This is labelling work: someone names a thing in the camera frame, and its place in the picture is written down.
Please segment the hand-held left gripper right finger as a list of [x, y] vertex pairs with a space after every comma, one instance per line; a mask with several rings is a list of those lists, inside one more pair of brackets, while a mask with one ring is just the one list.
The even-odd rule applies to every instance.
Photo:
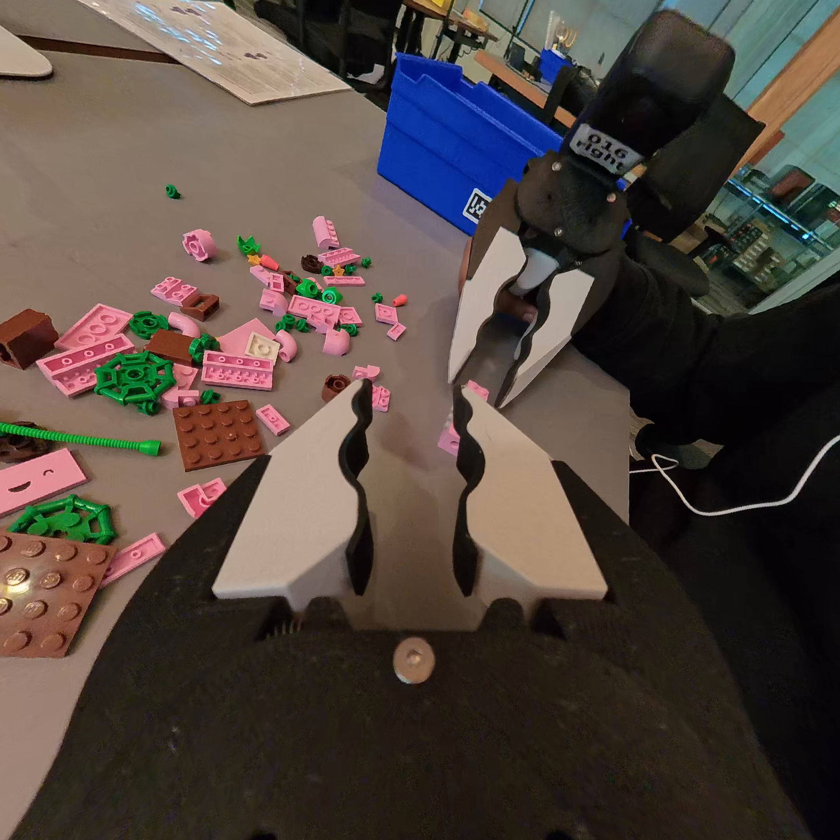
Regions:
[[601, 601], [607, 583], [551, 457], [469, 388], [454, 393], [460, 440], [453, 570], [461, 593]]

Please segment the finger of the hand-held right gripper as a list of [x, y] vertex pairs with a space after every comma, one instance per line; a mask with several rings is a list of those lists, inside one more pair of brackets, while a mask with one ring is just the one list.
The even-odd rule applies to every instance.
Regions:
[[592, 289], [581, 269], [555, 271], [537, 289], [537, 317], [520, 337], [500, 386], [496, 408], [510, 404], [571, 341], [572, 329]]
[[519, 236], [499, 227], [483, 254], [478, 236], [470, 242], [469, 256], [477, 267], [465, 279], [458, 299], [454, 331], [448, 353], [448, 383], [453, 385], [476, 348], [480, 331], [493, 315], [500, 291], [510, 285], [527, 263]]

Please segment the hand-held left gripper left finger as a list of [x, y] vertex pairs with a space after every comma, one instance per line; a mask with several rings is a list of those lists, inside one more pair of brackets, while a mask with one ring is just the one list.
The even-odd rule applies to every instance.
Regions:
[[303, 610], [365, 592], [374, 546], [359, 476], [372, 392], [370, 380], [352, 381], [272, 450], [213, 583], [217, 599], [279, 596]]

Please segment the pink toy brick assembly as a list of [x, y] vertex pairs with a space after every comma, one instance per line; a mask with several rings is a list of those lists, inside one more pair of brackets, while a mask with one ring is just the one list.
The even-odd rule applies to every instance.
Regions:
[[[474, 392], [481, 399], [487, 402], [489, 396], [489, 391], [487, 390], [487, 388], [484, 388], [483, 386], [479, 385], [474, 381], [468, 381], [465, 387], [469, 388], [472, 392]], [[447, 454], [457, 456], [459, 451], [459, 440], [460, 437], [457, 431], [455, 430], [454, 425], [454, 411], [450, 410], [446, 417], [444, 427], [438, 438], [437, 446]]]

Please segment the person's right forearm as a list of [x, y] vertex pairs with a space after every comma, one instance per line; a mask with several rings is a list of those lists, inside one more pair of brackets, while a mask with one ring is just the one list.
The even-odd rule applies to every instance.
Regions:
[[611, 295], [573, 343], [672, 444], [734, 447], [782, 426], [819, 445], [838, 435], [837, 282], [722, 317], [624, 256]]

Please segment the person's right hand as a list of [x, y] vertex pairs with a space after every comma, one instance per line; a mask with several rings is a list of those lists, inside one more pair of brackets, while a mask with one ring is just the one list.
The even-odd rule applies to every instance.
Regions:
[[514, 318], [526, 324], [532, 324], [538, 316], [534, 303], [525, 297], [518, 297], [508, 289], [501, 290], [496, 299], [497, 313]]

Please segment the brown studded plate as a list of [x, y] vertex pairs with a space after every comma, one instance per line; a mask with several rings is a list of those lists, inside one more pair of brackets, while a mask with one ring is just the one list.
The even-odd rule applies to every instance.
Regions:
[[113, 555], [110, 545], [2, 531], [1, 656], [67, 656]]
[[248, 400], [177, 407], [171, 415], [186, 473], [266, 453], [255, 409]]

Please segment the pile of small toy bricks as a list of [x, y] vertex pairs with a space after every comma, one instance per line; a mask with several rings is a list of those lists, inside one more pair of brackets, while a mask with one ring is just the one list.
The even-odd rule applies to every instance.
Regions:
[[[343, 301], [339, 287], [364, 284], [354, 264], [358, 256], [351, 249], [321, 254], [318, 265], [321, 277], [315, 279], [279, 272], [275, 261], [259, 255], [259, 246], [253, 238], [240, 238], [238, 245], [247, 255], [250, 273], [266, 284], [261, 306], [271, 309], [278, 318], [274, 334], [264, 334], [265, 325], [257, 319], [220, 338], [202, 331], [188, 314], [204, 316], [214, 312], [217, 297], [204, 295], [175, 277], [167, 277], [151, 292], [160, 300], [181, 306], [179, 311], [171, 311], [168, 318], [159, 318], [152, 311], [129, 313], [98, 304], [69, 330], [59, 334], [55, 348], [30, 366], [38, 366], [58, 391], [72, 398], [80, 393], [94, 393], [95, 370], [117, 354], [150, 351], [174, 363], [176, 385], [161, 396], [156, 411], [163, 407], [172, 419], [172, 410], [177, 407], [225, 402], [215, 392], [215, 386], [270, 392], [278, 363], [288, 364], [298, 353], [295, 330], [323, 336], [322, 350], [326, 354], [348, 353], [351, 338], [362, 320]], [[250, 358], [244, 353], [253, 331], [280, 344], [276, 363]], [[373, 386], [372, 410], [386, 411], [389, 392], [372, 382], [367, 369], [356, 367], [351, 380], [362, 379], [370, 380]], [[289, 423], [273, 405], [254, 409], [258, 423], [273, 435], [280, 436], [288, 430]], [[2, 462], [7, 463], [2, 469], [2, 517], [15, 513], [19, 517], [28, 506], [76, 495], [70, 490], [89, 480], [73, 451], [80, 446], [2, 434]], [[155, 532], [121, 552], [114, 551], [99, 588], [146, 561], [158, 559], [164, 551], [165, 546]]]

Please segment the green web piece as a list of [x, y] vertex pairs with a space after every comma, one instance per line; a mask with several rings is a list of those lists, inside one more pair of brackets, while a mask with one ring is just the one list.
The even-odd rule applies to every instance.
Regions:
[[118, 353], [95, 375], [96, 395], [146, 415], [155, 414], [161, 396], [176, 385], [174, 363], [150, 351]]
[[99, 545], [117, 537], [110, 506], [76, 495], [28, 506], [6, 530]]

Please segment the green ribbed rod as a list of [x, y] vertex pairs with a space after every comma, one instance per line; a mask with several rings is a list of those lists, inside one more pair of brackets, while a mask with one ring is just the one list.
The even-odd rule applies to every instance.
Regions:
[[79, 434], [67, 434], [45, 430], [39, 427], [26, 427], [23, 425], [3, 422], [1, 422], [1, 433], [4, 435], [8, 434], [22, 438], [45, 440], [52, 443], [128, 450], [140, 452], [143, 455], [150, 457], [157, 457], [161, 455], [161, 449], [163, 446], [162, 441], [156, 439], [133, 441], [120, 438], [94, 437]]

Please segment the person's black clothed body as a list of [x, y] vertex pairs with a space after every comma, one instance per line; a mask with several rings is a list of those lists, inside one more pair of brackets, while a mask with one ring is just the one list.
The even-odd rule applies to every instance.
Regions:
[[[838, 435], [838, 373], [775, 386], [698, 471], [669, 472], [702, 511], [780, 501]], [[631, 479], [631, 523], [698, 606], [773, 771], [814, 838], [838, 838], [838, 444], [783, 506], [707, 518], [660, 476]]]

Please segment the brown square brick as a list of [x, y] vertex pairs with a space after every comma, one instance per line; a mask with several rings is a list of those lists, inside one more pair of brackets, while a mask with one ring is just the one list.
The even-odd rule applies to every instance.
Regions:
[[25, 370], [53, 350], [59, 337], [49, 315], [22, 310], [1, 323], [1, 362]]

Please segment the printed instruction sheet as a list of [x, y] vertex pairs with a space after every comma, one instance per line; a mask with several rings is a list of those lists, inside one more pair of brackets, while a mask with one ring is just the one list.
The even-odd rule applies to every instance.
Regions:
[[344, 80], [224, 3], [81, 3], [249, 106], [350, 90]]

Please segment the white board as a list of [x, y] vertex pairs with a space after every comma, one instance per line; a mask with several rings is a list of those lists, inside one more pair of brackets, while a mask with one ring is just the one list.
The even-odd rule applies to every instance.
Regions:
[[50, 61], [36, 49], [1, 27], [1, 78], [43, 80], [54, 73]]

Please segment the wooden post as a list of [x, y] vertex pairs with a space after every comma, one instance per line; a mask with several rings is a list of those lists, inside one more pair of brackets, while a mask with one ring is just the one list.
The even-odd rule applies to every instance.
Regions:
[[759, 163], [781, 141], [782, 127], [809, 102], [839, 68], [839, 7], [749, 105], [747, 114], [762, 131], [735, 164]]

